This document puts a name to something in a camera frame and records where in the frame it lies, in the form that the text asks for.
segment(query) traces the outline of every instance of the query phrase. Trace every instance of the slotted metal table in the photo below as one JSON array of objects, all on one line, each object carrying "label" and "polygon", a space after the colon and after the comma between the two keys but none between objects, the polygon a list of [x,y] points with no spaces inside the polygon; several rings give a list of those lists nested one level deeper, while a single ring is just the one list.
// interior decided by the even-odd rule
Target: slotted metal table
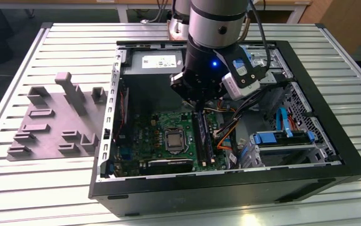
[{"label": "slotted metal table", "polygon": [[[6,160],[31,86],[63,92],[54,78],[69,71],[83,91],[97,83],[108,89],[117,41],[168,40],[166,29],[166,24],[54,24],[41,29],[0,103],[0,225],[361,224],[361,180],[301,202],[120,219],[87,197],[93,157]],[[271,40],[291,42],[361,154],[361,69],[327,29],[313,24],[267,24],[265,31]],[[256,25],[248,39],[261,39]]]}]

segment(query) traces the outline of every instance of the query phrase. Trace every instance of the sticker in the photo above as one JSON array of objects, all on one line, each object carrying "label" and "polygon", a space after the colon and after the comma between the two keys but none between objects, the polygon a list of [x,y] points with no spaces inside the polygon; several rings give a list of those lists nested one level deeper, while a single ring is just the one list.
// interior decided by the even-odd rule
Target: sticker
[{"label": "sticker", "polygon": [[235,164],[237,164],[237,157],[235,156],[233,153],[231,153],[231,160],[233,161]]},{"label": "sticker", "polygon": [[177,67],[176,55],[144,56],[142,68],[172,68]]},{"label": "sticker", "polygon": [[247,70],[247,68],[245,68],[245,65],[237,69],[237,72],[239,72],[239,74],[240,74],[241,76],[248,74],[248,70]]}]

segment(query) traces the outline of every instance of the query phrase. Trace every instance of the floor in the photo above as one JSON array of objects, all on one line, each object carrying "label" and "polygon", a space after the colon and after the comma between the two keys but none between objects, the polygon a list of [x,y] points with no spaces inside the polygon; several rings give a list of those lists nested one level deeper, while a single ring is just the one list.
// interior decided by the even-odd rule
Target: floor
[{"label": "floor", "polygon": [[[104,10],[37,10],[35,18],[29,19],[25,10],[10,9],[5,10],[5,15],[10,21],[15,31],[15,36],[10,38],[10,46],[14,50],[14,58],[0,65],[0,100],[13,80],[29,48],[39,31],[43,22],[57,23],[118,23],[118,13],[113,9]],[[129,21],[140,22],[142,19],[153,19],[157,15],[157,10],[149,12],[129,11]],[[361,60],[361,47],[354,54],[355,60]]]}]

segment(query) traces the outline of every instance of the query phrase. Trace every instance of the wooden cabinet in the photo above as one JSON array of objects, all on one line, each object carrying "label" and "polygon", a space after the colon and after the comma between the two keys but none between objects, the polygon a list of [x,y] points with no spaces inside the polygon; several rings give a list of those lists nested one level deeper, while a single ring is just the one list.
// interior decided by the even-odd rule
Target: wooden cabinet
[{"label": "wooden cabinet", "polygon": [[300,23],[323,23],[350,53],[361,45],[361,0],[313,0]]}]

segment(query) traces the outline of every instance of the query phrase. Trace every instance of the gray plastic block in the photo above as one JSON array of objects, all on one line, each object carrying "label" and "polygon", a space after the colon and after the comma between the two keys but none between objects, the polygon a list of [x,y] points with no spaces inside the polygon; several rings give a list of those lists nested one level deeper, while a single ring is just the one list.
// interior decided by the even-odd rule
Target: gray plastic block
[{"label": "gray plastic block", "polygon": [[108,97],[104,87],[94,87],[91,96],[96,104],[106,104]]},{"label": "gray plastic block", "polygon": [[69,72],[59,72],[55,77],[55,82],[62,86],[66,92],[66,99],[74,106],[79,116],[87,114],[87,110],[83,105],[85,95],[79,86],[74,86],[71,82],[73,75]]},{"label": "gray plastic block", "polygon": [[61,144],[58,150],[62,154],[77,154],[81,152],[78,145],[75,143]]},{"label": "gray plastic block", "polygon": [[96,152],[96,148],[98,146],[100,139],[97,137],[97,134],[93,134],[91,141],[89,140],[87,136],[82,135],[81,145],[85,148],[87,152]]},{"label": "gray plastic block", "polygon": [[10,147],[7,153],[14,157],[31,156],[31,149],[26,146]]},{"label": "gray plastic block", "polygon": [[[66,93],[50,93],[49,96],[45,96],[43,100],[46,101],[47,105],[35,106],[34,104],[30,104],[18,134],[21,135],[21,133],[23,132],[31,132],[35,140],[26,141],[26,139],[21,140],[19,138],[14,141],[11,146],[13,148],[17,148],[25,145],[29,150],[31,150],[31,154],[10,154],[7,157],[10,161],[94,156],[94,152],[90,151],[91,148],[87,145],[86,147],[83,147],[81,144],[82,135],[85,135],[91,141],[94,134],[97,136],[97,141],[102,139],[101,136],[105,123],[106,105],[94,103],[94,99],[91,96],[93,92],[85,92],[83,94],[83,106],[86,111],[89,112],[89,114],[83,116],[79,116],[74,106],[67,103],[67,100],[65,98]],[[43,112],[46,112],[47,115],[47,112],[50,112],[50,110],[53,110],[54,112],[53,115],[45,117],[34,117],[34,114],[43,115]],[[77,139],[66,141],[62,136],[65,131],[78,131],[79,137],[75,136]],[[74,143],[79,151],[73,152],[71,154],[63,154],[59,150],[59,145],[65,145],[66,143]]]},{"label": "gray plastic block", "polygon": [[49,124],[25,125],[22,131],[25,132],[47,132],[51,127]]},{"label": "gray plastic block", "polygon": [[63,139],[67,140],[79,140],[82,135],[78,130],[66,130],[62,131],[62,137]]},{"label": "gray plastic block", "polygon": [[38,109],[38,110],[31,111],[29,116],[31,118],[54,117],[55,112],[53,109]]},{"label": "gray plastic block", "polygon": [[27,98],[34,105],[46,105],[45,97],[49,97],[50,93],[45,86],[31,87]]},{"label": "gray plastic block", "polygon": [[21,144],[26,142],[34,142],[35,135],[31,132],[22,132],[22,133],[17,133],[13,139],[18,141]]}]

